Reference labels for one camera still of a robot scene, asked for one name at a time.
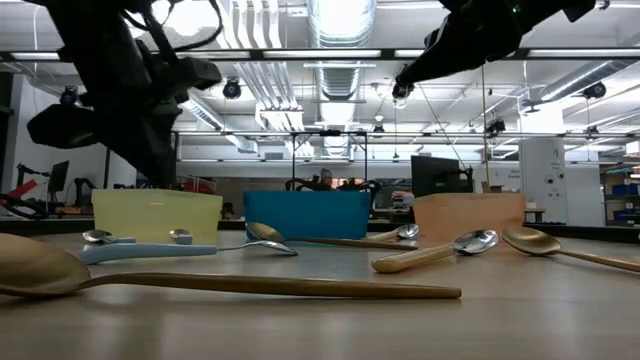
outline spoon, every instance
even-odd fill
[[[379,273],[397,273],[416,265],[453,256],[481,254],[498,243],[500,237],[493,230],[472,231],[462,235],[451,244],[434,248],[409,251],[373,260],[371,267]]]
[[[107,284],[321,297],[456,299],[461,295],[460,289],[447,287],[234,275],[130,273],[91,279],[89,269],[60,248],[0,234],[0,294],[54,297]]]
[[[227,248],[219,248],[212,245],[109,244],[85,249],[78,257],[85,265],[95,265],[105,261],[134,258],[215,255],[220,251],[238,250],[250,246],[262,246],[281,251],[287,255],[298,255],[295,250],[281,243],[274,241],[254,241]]]
[[[330,244],[353,247],[377,248],[377,249],[395,249],[395,250],[415,250],[417,247],[403,244],[389,244],[363,240],[346,240],[346,239],[330,239],[330,238],[296,238],[287,239],[276,229],[269,225],[250,222],[246,224],[247,230],[258,239],[271,240],[279,243],[286,241],[304,241],[316,244]]]
[[[173,239],[178,245],[191,245],[193,243],[193,236],[191,232],[185,229],[173,229],[169,231],[169,237]]]
[[[92,244],[132,244],[136,242],[132,237],[115,237],[110,232],[104,230],[89,230],[82,233],[82,237],[85,241]]]
[[[407,240],[412,239],[420,232],[420,226],[416,224],[402,225],[399,228],[386,233],[368,236],[362,240],[386,242],[389,240]]]
[[[535,229],[524,227],[507,228],[502,231],[502,238],[509,245],[529,255],[547,256],[562,254],[602,265],[640,272],[640,264],[638,263],[563,250],[558,239]]]

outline yellow translucent container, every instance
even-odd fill
[[[171,244],[169,231],[185,229],[193,243],[216,245],[222,197],[184,191],[93,190],[96,229],[137,242]]]

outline table surface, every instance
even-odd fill
[[[79,235],[41,240],[72,253]],[[224,245],[244,241],[221,232]],[[563,245],[640,261],[637,245]],[[0,358],[10,359],[634,359],[640,357],[640,275],[577,259],[534,258],[507,245],[401,274],[375,274],[367,249],[298,246],[215,256],[127,260],[119,272],[225,273],[455,286],[460,300],[348,300],[108,285],[27,301],[0,295]]]

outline spoon handle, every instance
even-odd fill
[[[302,241],[316,244],[341,245],[351,247],[365,247],[372,249],[391,249],[391,250],[415,250],[418,247],[413,245],[381,243],[364,240],[347,240],[347,239],[329,239],[329,238],[296,238],[287,239],[286,241]]]
[[[373,260],[371,262],[371,267],[379,273],[392,274],[416,265],[422,265],[431,261],[453,256],[455,253],[456,251],[451,247],[451,245],[443,245],[434,248],[385,256],[383,258]]]
[[[457,299],[458,288],[373,282],[295,279],[237,275],[131,273],[107,275],[80,284],[86,289],[107,284],[157,286],[250,294],[386,299]]]
[[[632,263],[629,261],[606,258],[598,255],[579,253],[579,252],[573,252],[573,251],[567,251],[567,250],[558,250],[556,251],[556,253],[571,256],[571,257],[582,259],[582,260],[591,261],[591,262],[602,264],[602,265],[613,266],[619,269],[640,272],[640,264],[638,263]]]
[[[85,265],[94,265],[110,260],[201,256],[214,255],[217,252],[217,247],[209,245],[111,244],[86,249],[79,258]]]
[[[367,236],[362,240],[372,241],[372,242],[385,242],[389,240],[396,240],[397,238],[398,238],[398,230],[393,230],[393,231],[389,231],[389,232],[378,234],[378,235]]]

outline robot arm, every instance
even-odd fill
[[[60,58],[75,65],[87,93],[80,96],[84,108],[52,105],[29,122],[28,130],[35,143],[57,148],[100,142],[150,181],[168,187],[175,181],[171,128],[182,112],[178,104],[188,100],[188,88],[206,89],[221,76],[206,60],[178,58],[184,47],[171,48],[152,15],[153,1],[29,0],[49,11],[64,42]],[[219,15],[215,0],[210,2]],[[126,11],[142,14],[158,54],[132,38]]]
[[[393,96],[406,98],[413,84],[472,70],[520,46],[522,36],[563,10],[574,22],[595,0],[440,0],[451,13],[424,40],[425,51],[396,77]]]

